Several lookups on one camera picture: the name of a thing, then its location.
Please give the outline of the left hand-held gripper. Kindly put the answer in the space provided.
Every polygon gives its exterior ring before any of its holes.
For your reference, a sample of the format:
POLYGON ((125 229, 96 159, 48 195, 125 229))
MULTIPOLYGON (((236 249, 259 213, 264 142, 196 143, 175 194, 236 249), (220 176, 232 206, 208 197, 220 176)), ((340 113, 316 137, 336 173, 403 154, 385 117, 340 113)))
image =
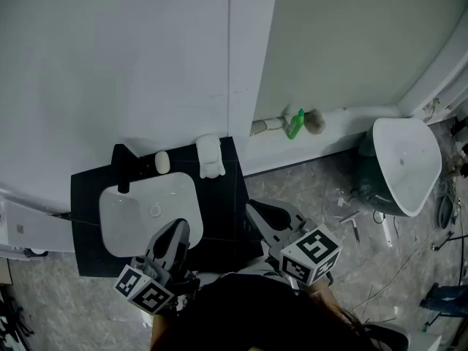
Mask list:
POLYGON ((179 303, 194 298, 200 280, 183 269, 190 247, 190 226, 179 218, 166 224, 151 239, 147 256, 134 257, 125 265, 115 283, 115 291, 126 302, 147 314, 177 311, 179 303), (171 273, 172 266, 180 273, 171 273))

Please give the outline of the white curved frame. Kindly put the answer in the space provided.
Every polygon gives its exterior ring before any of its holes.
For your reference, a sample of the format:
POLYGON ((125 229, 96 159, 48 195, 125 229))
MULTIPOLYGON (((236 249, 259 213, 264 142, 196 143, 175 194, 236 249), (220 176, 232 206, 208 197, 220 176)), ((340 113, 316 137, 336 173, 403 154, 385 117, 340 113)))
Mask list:
POLYGON ((422 117, 423 109, 448 86, 468 63, 468 7, 452 34, 423 74, 397 104, 403 117, 422 117))

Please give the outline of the black and white bathtub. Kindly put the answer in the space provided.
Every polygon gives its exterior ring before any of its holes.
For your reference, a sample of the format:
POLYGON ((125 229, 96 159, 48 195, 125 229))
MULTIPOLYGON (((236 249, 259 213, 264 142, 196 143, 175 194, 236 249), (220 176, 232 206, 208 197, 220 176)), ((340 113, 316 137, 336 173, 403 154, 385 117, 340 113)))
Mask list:
POLYGON ((417 216, 442 171, 430 128, 417 118, 378 118, 358 147, 354 189, 384 214, 417 216))

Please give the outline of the white toilet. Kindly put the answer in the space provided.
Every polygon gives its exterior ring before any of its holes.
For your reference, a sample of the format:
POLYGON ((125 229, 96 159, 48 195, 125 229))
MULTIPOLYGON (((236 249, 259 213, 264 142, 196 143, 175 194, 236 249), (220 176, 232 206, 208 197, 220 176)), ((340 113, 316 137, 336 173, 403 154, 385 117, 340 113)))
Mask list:
POLYGON ((365 322, 363 326, 380 351, 437 351, 442 338, 390 322, 365 322))

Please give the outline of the person's right forearm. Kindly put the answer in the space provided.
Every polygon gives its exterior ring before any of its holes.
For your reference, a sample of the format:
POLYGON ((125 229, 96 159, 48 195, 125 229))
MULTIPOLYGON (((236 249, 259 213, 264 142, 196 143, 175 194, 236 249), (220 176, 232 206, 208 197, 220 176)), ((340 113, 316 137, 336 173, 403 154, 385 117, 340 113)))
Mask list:
POLYGON ((330 287, 324 283, 315 283, 311 286, 306 286, 299 282, 297 286, 299 293, 304 294, 309 299, 321 300, 327 305, 336 304, 336 298, 330 287))

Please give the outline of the black faucet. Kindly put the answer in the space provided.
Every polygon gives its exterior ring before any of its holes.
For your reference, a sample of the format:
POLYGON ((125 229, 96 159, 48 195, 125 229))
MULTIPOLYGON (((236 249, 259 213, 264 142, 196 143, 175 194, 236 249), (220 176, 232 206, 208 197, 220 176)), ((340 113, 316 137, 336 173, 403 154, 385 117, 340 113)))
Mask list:
POLYGON ((118 180, 117 190, 121 194, 127 194, 129 192, 129 176, 132 158, 133 153, 124 144, 119 143, 114 145, 111 166, 118 180))

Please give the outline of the grey bucket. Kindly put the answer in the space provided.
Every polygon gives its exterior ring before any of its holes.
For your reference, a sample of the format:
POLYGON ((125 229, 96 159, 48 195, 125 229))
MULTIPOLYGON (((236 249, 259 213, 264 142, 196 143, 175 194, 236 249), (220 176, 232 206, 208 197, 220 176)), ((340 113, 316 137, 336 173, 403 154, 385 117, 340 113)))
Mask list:
POLYGON ((454 211, 455 207, 451 196, 445 195, 440 202, 437 214, 437 223, 439 228, 444 230, 456 222, 454 211))

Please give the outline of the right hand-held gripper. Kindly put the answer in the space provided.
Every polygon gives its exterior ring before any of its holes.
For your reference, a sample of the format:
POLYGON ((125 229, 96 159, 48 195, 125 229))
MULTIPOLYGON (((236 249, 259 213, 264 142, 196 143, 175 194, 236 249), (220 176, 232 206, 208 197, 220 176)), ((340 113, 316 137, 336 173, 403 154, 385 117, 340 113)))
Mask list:
POLYGON ((304 219, 281 200, 249 200, 246 216, 268 245, 267 262, 282 276, 309 286, 327 275, 341 253, 341 244, 324 225, 304 219))

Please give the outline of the white sink basin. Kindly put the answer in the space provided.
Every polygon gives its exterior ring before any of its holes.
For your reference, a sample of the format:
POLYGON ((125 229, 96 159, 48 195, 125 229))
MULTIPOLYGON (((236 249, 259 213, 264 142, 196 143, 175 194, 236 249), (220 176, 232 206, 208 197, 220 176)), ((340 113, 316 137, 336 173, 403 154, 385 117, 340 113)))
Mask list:
POLYGON ((144 253, 153 235, 177 218, 188 221, 191 249, 203 236, 195 183, 186 173, 132 182, 126 194, 108 187, 100 195, 99 217, 103 243, 115 257, 144 253))

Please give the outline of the person's left forearm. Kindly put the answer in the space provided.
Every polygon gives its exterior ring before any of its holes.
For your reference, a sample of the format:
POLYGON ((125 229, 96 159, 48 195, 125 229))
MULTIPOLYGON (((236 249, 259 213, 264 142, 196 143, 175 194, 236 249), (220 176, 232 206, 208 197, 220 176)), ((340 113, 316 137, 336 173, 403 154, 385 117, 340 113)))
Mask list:
POLYGON ((176 321, 177 314, 169 309, 161 311, 159 314, 155 314, 152 319, 152 331, 151 331, 151 344, 150 351, 157 342, 161 339, 164 333, 173 325, 176 321))

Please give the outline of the white pipe with grey end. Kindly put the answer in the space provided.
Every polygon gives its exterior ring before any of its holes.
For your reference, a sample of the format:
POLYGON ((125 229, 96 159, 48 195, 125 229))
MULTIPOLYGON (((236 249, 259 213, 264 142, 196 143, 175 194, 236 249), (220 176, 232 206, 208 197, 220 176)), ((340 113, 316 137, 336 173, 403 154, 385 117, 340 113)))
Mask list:
POLYGON ((284 116, 260 119, 252 122, 250 136, 255 136, 263 132, 282 129, 286 123, 284 116))

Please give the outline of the white water dispenser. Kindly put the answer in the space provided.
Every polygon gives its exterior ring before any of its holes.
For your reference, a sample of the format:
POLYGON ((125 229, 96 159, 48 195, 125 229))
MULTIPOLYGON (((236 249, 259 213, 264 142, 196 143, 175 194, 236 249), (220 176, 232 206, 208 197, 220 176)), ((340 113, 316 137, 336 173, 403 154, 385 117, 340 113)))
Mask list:
POLYGON ((75 251, 72 223, 0 197, 0 258, 33 260, 75 251))

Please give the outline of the person's dark shirt torso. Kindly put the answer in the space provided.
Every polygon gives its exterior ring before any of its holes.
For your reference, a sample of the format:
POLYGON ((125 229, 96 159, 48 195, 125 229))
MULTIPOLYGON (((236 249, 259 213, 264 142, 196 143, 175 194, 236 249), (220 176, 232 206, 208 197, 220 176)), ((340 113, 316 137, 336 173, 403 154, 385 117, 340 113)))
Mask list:
POLYGON ((153 351, 377 351, 359 320, 287 283, 228 274, 196 294, 153 351))

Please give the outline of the grey fluffy scrub ball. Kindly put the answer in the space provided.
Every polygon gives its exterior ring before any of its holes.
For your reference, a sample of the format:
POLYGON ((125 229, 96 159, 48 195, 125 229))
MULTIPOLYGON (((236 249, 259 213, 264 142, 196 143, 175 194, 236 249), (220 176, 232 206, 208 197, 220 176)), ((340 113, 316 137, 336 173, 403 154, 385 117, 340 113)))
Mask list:
POLYGON ((325 130, 325 119, 319 110, 314 109, 305 113, 304 126, 311 135, 320 135, 325 130))

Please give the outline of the white soap bar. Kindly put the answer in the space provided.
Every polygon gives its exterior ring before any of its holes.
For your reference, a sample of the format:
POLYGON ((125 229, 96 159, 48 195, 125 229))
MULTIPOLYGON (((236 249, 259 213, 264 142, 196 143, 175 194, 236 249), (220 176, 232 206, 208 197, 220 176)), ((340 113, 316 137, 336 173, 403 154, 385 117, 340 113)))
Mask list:
POLYGON ((154 156, 154 166, 160 175, 170 172, 170 157, 166 151, 158 151, 154 156))

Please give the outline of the green plastic bottle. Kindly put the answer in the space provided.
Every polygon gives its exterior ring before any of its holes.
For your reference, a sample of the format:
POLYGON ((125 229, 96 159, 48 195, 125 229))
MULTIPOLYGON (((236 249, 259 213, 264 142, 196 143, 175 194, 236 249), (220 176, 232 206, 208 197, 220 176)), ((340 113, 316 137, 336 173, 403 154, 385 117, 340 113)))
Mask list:
POLYGON ((290 123, 288 125, 288 128, 286 130, 287 137, 290 140, 294 140, 301 130, 303 124, 304 124, 304 119, 305 119, 305 113, 303 109, 300 109, 296 115, 294 115, 290 123))

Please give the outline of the wooden vanity cabinet black top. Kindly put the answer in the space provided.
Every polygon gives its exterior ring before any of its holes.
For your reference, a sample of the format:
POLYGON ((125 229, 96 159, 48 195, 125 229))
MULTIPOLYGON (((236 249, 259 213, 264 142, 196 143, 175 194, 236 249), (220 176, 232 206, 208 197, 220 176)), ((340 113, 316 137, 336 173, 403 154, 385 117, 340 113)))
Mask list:
MULTIPOLYGON (((200 178, 194 145, 168 151, 171 170, 186 173, 194 181, 203 221, 203 236, 187 255, 191 271, 235 271, 263 253, 258 233, 246 223, 249 196, 235 144, 231 137, 220 142, 226 173, 215 179, 200 178)), ((72 235, 81 276, 117 277, 130 261, 113 256, 102 240, 99 197, 117 183, 118 174, 111 164, 71 176, 72 235)))

